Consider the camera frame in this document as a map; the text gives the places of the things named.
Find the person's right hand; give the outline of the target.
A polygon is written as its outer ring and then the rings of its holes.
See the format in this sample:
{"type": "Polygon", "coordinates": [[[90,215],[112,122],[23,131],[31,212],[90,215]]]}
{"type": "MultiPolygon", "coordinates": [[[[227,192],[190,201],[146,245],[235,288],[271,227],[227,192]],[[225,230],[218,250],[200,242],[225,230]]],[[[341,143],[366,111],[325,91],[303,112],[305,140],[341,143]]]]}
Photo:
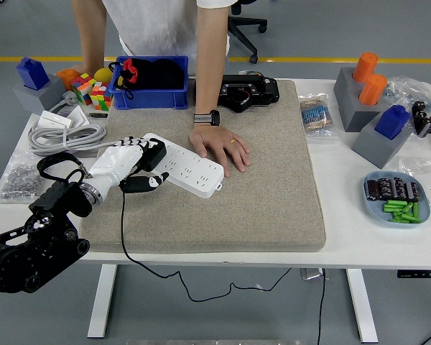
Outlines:
{"type": "Polygon", "coordinates": [[[72,66],[71,68],[78,71],[80,74],[87,73],[93,77],[98,70],[100,70],[101,68],[104,68],[104,65],[77,64],[72,66]]]}

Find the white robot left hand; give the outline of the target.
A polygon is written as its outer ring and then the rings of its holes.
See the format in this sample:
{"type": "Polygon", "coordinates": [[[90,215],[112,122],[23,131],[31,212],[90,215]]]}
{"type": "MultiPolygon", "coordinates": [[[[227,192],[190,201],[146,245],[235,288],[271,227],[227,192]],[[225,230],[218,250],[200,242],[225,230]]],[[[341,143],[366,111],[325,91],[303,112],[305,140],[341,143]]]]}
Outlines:
{"type": "Polygon", "coordinates": [[[140,171],[151,172],[166,155],[164,142],[156,139],[127,137],[109,147],[92,168],[90,177],[81,185],[86,196],[96,203],[106,200],[109,190],[119,186],[124,193],[145,193],[158,188],[170,176],[138,176],[140,171]]]}

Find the person's left hand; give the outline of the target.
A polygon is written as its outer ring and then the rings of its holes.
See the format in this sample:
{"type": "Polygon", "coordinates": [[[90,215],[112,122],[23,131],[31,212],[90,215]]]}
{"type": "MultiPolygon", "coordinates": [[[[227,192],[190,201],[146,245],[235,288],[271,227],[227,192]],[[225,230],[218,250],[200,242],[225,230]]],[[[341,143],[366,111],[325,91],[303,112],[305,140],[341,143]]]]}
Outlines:
{"type": "Polygon", "coordinates": [[[223,167],[226,177],[230,176],[229,158],[241,173],[244,173],[251,164],[247,143],[225,127],[195,124],[189,140],[200,157],[206,157],[208,150],[211,150],[217,162],[223,167]]]}

